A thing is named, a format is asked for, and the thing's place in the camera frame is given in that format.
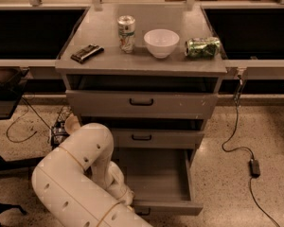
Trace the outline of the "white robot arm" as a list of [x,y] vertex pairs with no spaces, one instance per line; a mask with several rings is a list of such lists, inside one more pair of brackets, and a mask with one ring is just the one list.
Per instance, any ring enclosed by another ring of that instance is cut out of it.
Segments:
[[32,186],[64,227],[152,227],[130,208],[133,191],[112,161],[110,130],[90,123],[37,164]]

